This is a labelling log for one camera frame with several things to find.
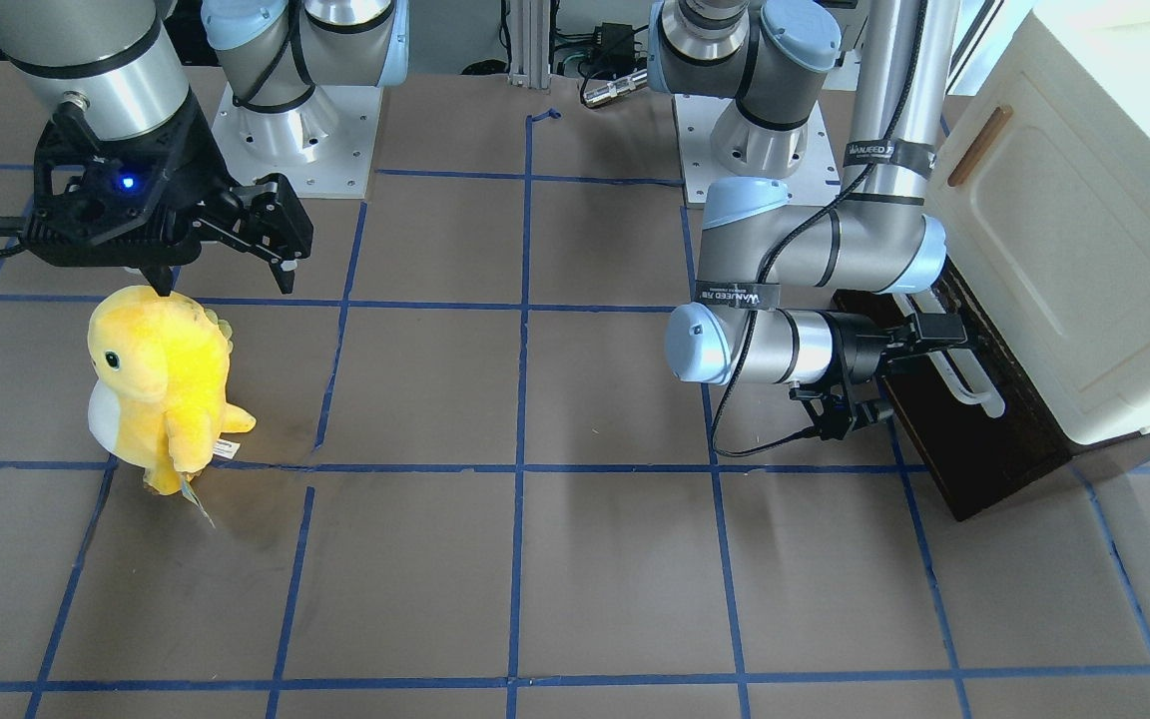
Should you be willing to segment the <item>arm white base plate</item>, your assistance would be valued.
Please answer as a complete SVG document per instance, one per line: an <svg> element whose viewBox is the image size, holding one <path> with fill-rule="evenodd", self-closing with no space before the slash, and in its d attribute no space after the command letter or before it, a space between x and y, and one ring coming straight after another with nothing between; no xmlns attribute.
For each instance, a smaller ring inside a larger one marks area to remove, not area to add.
<svg viewBox="0 0 1150 719"><path fill-rule="evenodd" d="M368 196L383 87L319 86L299 108L262 114L237 108L225 87L212 135L241 184L282 174L301 199Z"/></svg>
<svg viewBox="0 0 1150 719"><path fill-rule="evenodd" d="M721 115L733 105L731 99L706 95L674 95L677 127L677 150L683 169L687 205L702 209L708 199L712 183L735 177L726 161L735 163L735 147L720 154L713 145L716 124ZM831 141L825 124L825 114L819 105L812 108L807 125L800 128L802 140L791 141L787 160L791 161L791 173L782 181L787 183L790 201L811 206L830 202L841 190L841 176L834 159Z"/></svg>

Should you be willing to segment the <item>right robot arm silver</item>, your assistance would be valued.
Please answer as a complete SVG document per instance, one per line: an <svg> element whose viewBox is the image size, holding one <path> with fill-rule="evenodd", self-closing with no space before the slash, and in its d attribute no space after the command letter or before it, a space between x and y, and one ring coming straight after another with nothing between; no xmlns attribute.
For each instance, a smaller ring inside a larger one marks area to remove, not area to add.
<svg viewBox="0 0 1150 719"><path fill-rule="evenodd" d="M60 268L125 268L168 295L206 243L268 266L290 293L314 228L292 170L325 190L361 148L332 87L409 70L406 1L205 1L230 87L206 118L154 1L0 1L0 49L49 110L18 250Z"/></svg>

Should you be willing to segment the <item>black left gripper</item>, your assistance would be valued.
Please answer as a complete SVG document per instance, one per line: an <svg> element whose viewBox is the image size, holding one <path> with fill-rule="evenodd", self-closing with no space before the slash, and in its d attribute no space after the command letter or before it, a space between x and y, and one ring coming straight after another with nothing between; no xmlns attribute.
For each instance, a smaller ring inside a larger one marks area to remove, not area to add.
<svg viewBox="0 0 1150 719"><path fill-rule="evenodd" d="M908 354L930 354L948 349L968 347L968 326L953 313L911 313L891 328L877 327L871 318L850 313L828 313L834 338L834 358L828 368L828 385L848 380L862 385L877 376L908 374Z"/></svg>

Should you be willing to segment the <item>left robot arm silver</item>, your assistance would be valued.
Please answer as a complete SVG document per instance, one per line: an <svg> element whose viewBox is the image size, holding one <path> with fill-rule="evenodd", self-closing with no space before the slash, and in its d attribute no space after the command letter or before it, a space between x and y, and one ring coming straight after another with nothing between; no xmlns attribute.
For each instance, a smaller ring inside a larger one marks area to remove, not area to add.
<svg viewBox="0 0 1150 719"><path fill-rule="evenodd" d="M710 184L697 278L670 314L667 364L688 382L808 385L848 370L862 381L866 322L791 309L793 288L914 293L940 278L946 236L923 211L936 165L940 110L957 1L874 1L839 165L816 199L790 150L843 46L816 1L657 1L649 85L729 101L712 145L729 173Z"/></svg>

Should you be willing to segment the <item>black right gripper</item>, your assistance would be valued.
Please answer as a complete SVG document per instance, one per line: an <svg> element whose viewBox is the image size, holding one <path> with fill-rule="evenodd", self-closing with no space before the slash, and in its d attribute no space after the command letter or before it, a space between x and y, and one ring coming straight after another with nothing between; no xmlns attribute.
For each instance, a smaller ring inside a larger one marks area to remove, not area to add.
<svg viewBox="0 0 1150 719"><path fill-rule="evenodd" d="M174 245L189 248L220 242L239 252L260 252L279 293L291 295L296 268L313 252L314 224L291 179L270 174L255 184L191 188L174 200ZM177 285L177 268L141 266L141 277L159 297Z"/></svg>

